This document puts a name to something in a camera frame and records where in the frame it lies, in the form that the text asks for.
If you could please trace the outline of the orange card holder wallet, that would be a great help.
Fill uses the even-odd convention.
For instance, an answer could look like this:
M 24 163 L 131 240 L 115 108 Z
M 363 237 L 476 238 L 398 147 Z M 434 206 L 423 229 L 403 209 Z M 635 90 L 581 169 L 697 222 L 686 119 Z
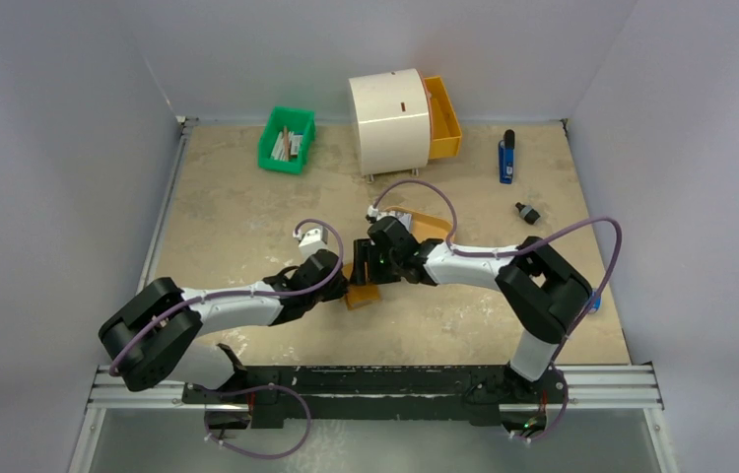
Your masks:
M 382 300 L 378 286 L 369 279 L 365 263 L 355 268 L 353 263 L 347 263 L 342 269 L 348 279 L 347 293 L 344 302 L 347 310 L 355 310 Z

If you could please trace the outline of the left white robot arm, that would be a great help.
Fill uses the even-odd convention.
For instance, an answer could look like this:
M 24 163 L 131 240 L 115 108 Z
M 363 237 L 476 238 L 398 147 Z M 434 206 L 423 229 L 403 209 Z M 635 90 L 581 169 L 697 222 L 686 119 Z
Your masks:
M 299 266 L 239 288 L 210 292 L 158 278 L 102 324 L 98 337 L 112 361 L 109 372 L 133 392 L 179 380 L 207 387 L 220 402 L 235 402 L 245 390 L 241 361 L 232 349 L 203 345 L 200 338 L 289 323 L 337 301 L 349 286 L 342 267 L 336 253 L 320 249 Z

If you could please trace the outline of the orange oval tray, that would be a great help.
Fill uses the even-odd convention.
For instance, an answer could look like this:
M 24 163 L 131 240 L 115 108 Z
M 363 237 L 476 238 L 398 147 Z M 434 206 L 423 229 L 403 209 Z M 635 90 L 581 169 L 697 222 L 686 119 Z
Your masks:
M 399 217 L 417 241 L 429 238 L 445 239 L 453 229 L 452 222 L 447 219 L 401 206 L 386 207 L 383 213 L 395 214 Z

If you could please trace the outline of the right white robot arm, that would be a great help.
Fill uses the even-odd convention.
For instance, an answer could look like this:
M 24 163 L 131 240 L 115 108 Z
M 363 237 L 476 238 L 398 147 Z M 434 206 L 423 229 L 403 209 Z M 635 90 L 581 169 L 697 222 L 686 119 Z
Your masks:
M 350 281 L 464 285 L 501 293 L 523 328 L 504 376 L 507 393 L 519 401 L 542 390 L 544 372 L 593 295 L 588 281 L 537 236 L 518 246 L 457 246 L 448 232 L 419 239 L 391 214 L 372 219 L 366 236 L 354 239 Z

